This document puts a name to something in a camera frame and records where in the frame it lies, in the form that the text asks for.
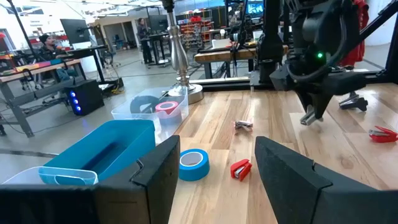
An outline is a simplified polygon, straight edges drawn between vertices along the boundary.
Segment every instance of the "red fabric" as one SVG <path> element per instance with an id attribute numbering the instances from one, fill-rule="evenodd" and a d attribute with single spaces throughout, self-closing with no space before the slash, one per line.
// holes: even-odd
<path id="1" fill-rule="evenodd" d="M 369 6 L 365 3 L 365 0 L 353 0 L 354 4 L 358 6 L 358 19 L 359 29 L 363 29 L 368 25 L 369 22 Z M 360 43 L 354 50 L 352 50 L 341 62 L 340 65 L 355 65 L 355 62 L 361 62 L 365 54 L 365 41 Z"/>

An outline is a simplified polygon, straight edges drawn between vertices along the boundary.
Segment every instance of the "storage rack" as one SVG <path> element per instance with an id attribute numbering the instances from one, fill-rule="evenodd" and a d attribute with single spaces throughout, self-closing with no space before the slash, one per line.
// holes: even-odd
<path id="1" fill-rule="evenodd" d="M 181 28 L 181 34 L 184 35 L 183 44 L 186 49 L 193 47 L 203 47 L 204 42 L 211 41 L 210 33 L 202 33 L 213 29 L 211 10 L 202 10 L 200 12 L 188 11 L 184 14 L 185 19 L 178 21 Z"/>

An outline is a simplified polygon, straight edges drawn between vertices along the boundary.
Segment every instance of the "blue painter's tape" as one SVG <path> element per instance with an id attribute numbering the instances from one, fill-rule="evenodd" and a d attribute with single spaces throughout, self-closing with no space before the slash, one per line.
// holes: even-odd
<path id="1" fill-rule="evenodd" d="M 201 149 L 181 152 L 178 176 L 182 180 L 195 181 L 204 178 L 210 171 L 209 156 Z"/>

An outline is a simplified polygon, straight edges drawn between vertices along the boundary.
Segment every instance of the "red stapler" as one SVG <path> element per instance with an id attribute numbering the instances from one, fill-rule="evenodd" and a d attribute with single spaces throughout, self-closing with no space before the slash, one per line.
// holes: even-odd
<path id="1" fill-rule="evenodd" d="M 384 142 L 395 142 L 398 140 L 397 133 L 394 131 L 388 130 L 387 128 L 382 128 L 379 126 L 375 126 L 380 131 L 370 130 L 369 136 L 375 142 L 384 143 Z"/>
<path id="2" fill-rule="evenodd" d="M 251 163 L 249 159 L 243 159 L 231 165 L 231 177 L 242 181 L 245 176 L 250 172 Z"/>

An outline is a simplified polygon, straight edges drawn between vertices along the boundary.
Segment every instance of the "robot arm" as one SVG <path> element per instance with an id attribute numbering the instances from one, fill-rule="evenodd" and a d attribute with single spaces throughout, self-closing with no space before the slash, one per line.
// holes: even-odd
<path id="1" fill-rule="evenodd" d="M 294 14 L 294 49 L 285 65 L 270 75 L 277 90 L 296 91 L 307 114 L 301 123 L 321 119 L 333 95 L 365 86 L 362 74 L 332 73 L 361 40 L 358 8 L 351 0 L 286 0 Z"/>

